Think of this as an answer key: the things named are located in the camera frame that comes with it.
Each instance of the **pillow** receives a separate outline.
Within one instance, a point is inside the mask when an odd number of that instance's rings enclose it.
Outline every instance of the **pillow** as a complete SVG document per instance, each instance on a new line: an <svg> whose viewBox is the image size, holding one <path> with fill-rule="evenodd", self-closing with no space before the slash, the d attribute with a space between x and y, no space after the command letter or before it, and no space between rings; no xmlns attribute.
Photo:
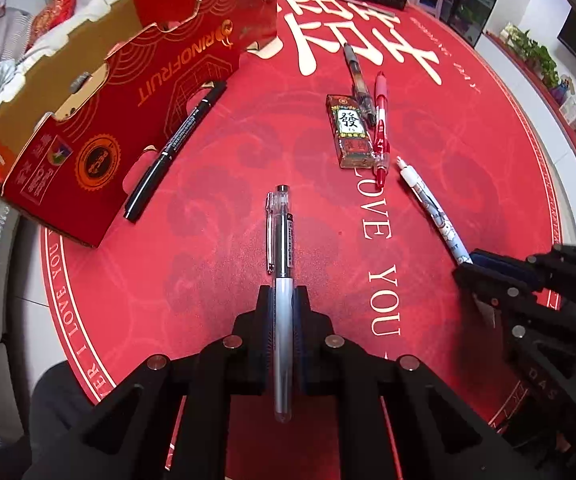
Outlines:
<svg viewBox="0 0 576 480"><path fill-rule="evenodd" d="M30 39L28 40L28 51L38 38L43 36L52 27L69 20L75 13L75 3L77 0L53 0L44 10L34 17L30 27Z"/></svg>

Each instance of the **gray pen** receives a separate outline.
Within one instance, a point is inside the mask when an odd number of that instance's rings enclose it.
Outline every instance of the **gray pen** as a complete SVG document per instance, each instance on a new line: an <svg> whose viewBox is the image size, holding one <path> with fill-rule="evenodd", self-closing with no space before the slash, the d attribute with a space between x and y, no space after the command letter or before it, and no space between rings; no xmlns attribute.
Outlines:
<svg viewBox="0 0 576 480"><path fill-rule="evenodd" d="M274 416L288 422L292 415L292 279L293 231L288 186L266 197L268 273L274 274L273 365Z"/></svg>
<svg viewBox="0 0 576 480"><path fill-rule="evenodd" d="M350 75L353 77L353 96L357 100L357 103L359 103L359 107L363 113L363 118L370 125L370 128L374 128L377 126L377 109L374 106L374 101L372 100L370 91L363 79L359 60L357 59L356 54L354 54L354 50L350 46L350 43L345 43L343 45L343 57L345 58L348 70L350 70Z"/></svg>

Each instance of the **cardboard box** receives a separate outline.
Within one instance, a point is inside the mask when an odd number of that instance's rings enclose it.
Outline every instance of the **cardboard box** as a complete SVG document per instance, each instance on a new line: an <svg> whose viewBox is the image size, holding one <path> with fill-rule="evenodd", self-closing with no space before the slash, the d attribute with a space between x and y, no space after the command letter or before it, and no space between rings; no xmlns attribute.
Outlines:
<svg viewBox="0 0 576 480"><path fill-rule="evenodd" d="M127 198L124 177L162 148L204 82L276 37L276 0L119 0L41 58L0 106L0 198L98 246ZM83 73L92 76L74 94Z"/></svg>

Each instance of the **label sticker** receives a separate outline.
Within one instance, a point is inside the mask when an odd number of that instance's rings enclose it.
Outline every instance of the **label sticker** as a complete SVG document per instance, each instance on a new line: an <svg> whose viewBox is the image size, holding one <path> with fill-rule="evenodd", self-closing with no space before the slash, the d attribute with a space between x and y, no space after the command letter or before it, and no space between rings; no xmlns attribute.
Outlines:
<svg viewBox="0 0 576 480"><path fill-rule="evenodd" d="M339 131L342 134L364 134L365 130L361 124L359 115L354 110L340 109L337 115Z"/></svg>
<svg viewBox="0 0 576 480"><path fill-rule="evenodd" d="M288 267L293 267L294 234L292 232L292 213L288 213Z"/></svg>

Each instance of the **pen cap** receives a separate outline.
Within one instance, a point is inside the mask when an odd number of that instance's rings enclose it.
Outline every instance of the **pen cap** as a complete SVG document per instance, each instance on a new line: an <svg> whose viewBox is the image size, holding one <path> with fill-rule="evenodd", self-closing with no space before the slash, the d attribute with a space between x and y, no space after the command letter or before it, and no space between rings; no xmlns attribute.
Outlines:
<svg viewBox="0 0 576 480"><path fill-rule="evenodd" d="M134 224L142 216L146 205L148 205L151 197L155 194L161 181L164 180L171 163L168 156L159 155L159 158L157 158L154 164L148 168L148 171L143 174L137 187L135 187L132 194L128 197L124 210L124 218Z"/></svg>
<svg viewBox="0 0 576 480"><path fill-rule="evenodd" d="M401 170L401 176L404 178L405 183L410 187L416 186L421 180L417 170L415 170L415 168L412 166L406 166L403 170Z"/></svg>
<svg viewBox="0 0 576 480"><path fill-rule="evenodd" d="M213 85L212 90L210 90L205 97L206 101L209 102L211 106L215 104L217 99L219 99L223 92L226 91L227 86L225 81L214 81Z"/></svg>
<svg viewBox="0 0 576 480"><path fill-rule="evenodd" d="M281 210L288 212L290 209L289 192L290 187L286 185L277 186L277 191L273 193L272 210L273 214L279 214Z"/></svg>
<svg viewBox="0 0 576 480"><path fill-rule="evenodd" d="M345 56L345 60L348 63L359 63L356 54L354 54L352 46L347 41L343 43L343 55Z"/></svg>
<svg viewBox="0 0 576 480"><path fill-rule="evenodd" d="M375 98L378 98L380 95L383 95L383 97L388 99L388 86L386 85L386 77L383 75L383 72L377 74L374 86Z"/></svg>

